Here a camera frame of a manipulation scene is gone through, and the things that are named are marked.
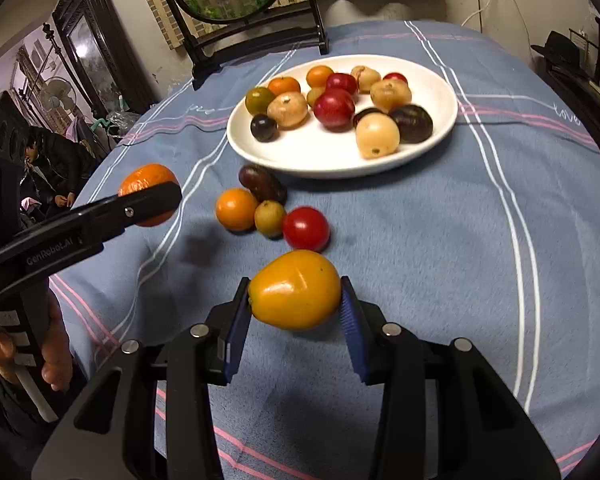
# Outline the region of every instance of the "metal screw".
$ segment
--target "metal screw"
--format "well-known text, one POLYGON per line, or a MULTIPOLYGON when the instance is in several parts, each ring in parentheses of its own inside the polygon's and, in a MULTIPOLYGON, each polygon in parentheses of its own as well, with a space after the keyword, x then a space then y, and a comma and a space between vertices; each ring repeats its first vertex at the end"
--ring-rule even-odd
POLYGON ((400 328, 400 325, 395 324, 395 323, 385 323, 382 326, 382 333, 384 335, 389 335, 389 336, 400 335, 401 332, 402 332, 402 329, 400 328))
POLYGON ((136 352, 140 348, 140 343, 135 339, 130 339, 129 341, 125 341, 122 343, 122 351, 125 354, 132 354, 136 352))
POLYGON ((468 352, 474 345, 468 339, 464 337, 459 337, 454 341, 454 346, 461 352, 468 352))
POLYGON ((209 333, 209 327, 204 323, 199 323, 191 327, 190 333, 193 337, 204 337, 209 333))

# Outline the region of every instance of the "red apple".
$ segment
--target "red apple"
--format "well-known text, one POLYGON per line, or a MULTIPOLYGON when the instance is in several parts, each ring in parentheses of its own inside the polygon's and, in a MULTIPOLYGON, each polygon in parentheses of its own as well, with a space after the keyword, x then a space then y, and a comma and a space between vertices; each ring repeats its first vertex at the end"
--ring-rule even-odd
POLYGON ((336 72, 327 78, 326 89, 329 90, 330 88, 341 88, 355 96, 358 93, 358 82, 350 74, 336 72))
POLYGON ((342 88, 325 90, 314 103, 315 118, 331 129, 351 126, 355 113, 356 105, 353 104, 353 97, 342 88))
POLYGON ((403 76, 399 72, 389 72, 382 79, 399 79, 400 81, 404 81, 405 83, 409 84, 409 82, 407 81, 407 78, 405 78, 405 76, 403 76))

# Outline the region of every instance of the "plastic bag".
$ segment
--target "plastic bag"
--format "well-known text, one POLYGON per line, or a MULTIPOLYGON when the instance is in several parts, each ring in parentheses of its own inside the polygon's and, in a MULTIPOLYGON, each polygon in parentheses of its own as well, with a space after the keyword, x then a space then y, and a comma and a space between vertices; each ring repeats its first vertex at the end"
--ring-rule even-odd
POLYGON ((124 137, 128 131, 138 122, 140 116, 133 112, 111 112, 107 115, 107 121, 115 124, 119 131, 117 137, 124 137))

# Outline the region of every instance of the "white plate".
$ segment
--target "white plate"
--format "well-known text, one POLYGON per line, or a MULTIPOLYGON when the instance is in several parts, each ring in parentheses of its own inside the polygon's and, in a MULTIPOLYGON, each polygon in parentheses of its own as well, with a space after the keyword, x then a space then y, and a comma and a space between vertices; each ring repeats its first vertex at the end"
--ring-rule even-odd
MULTIPOLYGON (((312 66, 325 64, 335 72, 350 73, 356 65, 366 65, 384 76, 400 72, 409 81, 413 103, 423 107, 433 119, 433 134, 419 144, 400 144, 391 155, 365 160, 356 145, 356 134, 351 131, 334 133, 322 126, 309 112, 309 120, 294 130, 280 131, 271 142, 258 142, 250 131, 251 115, 238 103, 229 117, 226 134, 231 147, 248 161, 307 178, 348 178, 390 170, 429 151, 445 138, 456 122, 458 101, 451 86, 439 75, 417 63, 389 56, 355 54, 316 59, 295 66, 275 77, 295 77, 302 93, 310 90, 306 73, 312 66)), ((373 106, 369 95, 361 94, 356 102, 356 112, 373 106)))

